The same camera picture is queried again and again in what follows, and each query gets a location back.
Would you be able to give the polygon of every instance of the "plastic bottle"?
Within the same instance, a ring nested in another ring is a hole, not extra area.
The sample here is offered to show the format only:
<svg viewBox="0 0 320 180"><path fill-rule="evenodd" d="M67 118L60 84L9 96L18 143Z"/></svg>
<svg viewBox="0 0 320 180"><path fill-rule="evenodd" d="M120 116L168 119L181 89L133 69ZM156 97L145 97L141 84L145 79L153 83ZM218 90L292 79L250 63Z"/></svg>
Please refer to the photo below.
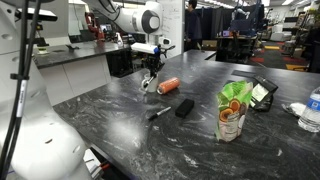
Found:
<svg viewBox="0 0 320 180"><path fill-rule="evenodd" d="M157 92L159 94L166 94L167 92L177 88L180 85L180 80L176 77L168 79L159 84Z"/></svg>
<svg viewBox="0 0 320 180"><path fill-rule="evenodd" d="M320 130L320 87L313 90L306 109L303 111L299 126L310 132L319 132Z"/></svg>

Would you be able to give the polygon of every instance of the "water bottle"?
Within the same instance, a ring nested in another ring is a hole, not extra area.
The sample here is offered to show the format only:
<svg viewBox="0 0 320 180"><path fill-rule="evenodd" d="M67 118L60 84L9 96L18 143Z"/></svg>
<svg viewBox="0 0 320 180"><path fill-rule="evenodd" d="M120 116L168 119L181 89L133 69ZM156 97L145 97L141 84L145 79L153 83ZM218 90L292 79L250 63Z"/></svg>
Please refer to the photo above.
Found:
<svg viewBox="0 0 320 180"><path fill-rule="evenodd" d="M116 33L116 35L118 36L118 40L117 40L118 47L123 47L123 41L121 39L120 33Z"/></svg>
<svg viewBox="0 0 320 180"><path fill-rule="evenodd" d="M310 132L319 132L320 130L320 87L313 90L306 109L303 111L299 126Z"/></svg>

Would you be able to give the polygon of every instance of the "snack bag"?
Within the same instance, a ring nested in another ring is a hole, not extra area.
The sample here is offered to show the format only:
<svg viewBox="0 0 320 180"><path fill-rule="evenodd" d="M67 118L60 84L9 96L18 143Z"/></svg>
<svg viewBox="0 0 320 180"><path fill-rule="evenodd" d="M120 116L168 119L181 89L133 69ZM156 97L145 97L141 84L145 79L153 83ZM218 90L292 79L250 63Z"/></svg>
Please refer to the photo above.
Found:
<svg viewBox="0 0 320 180"><path fill-rule="evenodd" d="M226 84L217 94L219 121L216 136L219 140L229 142L241 134L252 88L252 83L246 81L232 82Z"/></svg>

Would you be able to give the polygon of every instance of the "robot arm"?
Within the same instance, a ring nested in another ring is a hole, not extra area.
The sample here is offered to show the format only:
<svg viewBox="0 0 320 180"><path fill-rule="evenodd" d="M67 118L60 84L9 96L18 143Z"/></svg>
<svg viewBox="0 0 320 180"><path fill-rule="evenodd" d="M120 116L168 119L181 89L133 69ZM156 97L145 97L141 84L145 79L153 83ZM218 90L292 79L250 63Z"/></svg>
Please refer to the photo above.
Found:
<svg viewBox="0 0 320 180"><path fill-rule="evenodd" d="M113 3L112 0L84 0L84 2L113 20L123 31L150 35L162 34L160 3L146 2L143 8L126 9Z"/></svg>
<svg viewBox="0 0 320 180"><path fill-rule="evenodd" d="M236 7L235 10L232 12L232 20L235 20L238 13L245 15L246 19L248 19L250 15L250 12L244 12L240 7Z"/></svg>

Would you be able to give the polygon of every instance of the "computer monitor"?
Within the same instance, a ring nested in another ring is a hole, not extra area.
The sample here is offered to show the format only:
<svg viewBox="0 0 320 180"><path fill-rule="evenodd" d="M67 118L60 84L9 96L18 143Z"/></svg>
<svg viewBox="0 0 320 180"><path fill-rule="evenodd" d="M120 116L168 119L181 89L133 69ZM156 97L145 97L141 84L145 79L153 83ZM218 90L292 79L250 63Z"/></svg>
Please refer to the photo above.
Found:
<svg viewBox="0 0 320 180"><path fill-rule="evenodd" d="M104 29L106 29L106 31L112 31L112 26L111 24L101 24L100 25L101 30L103 31Z"/></svg>

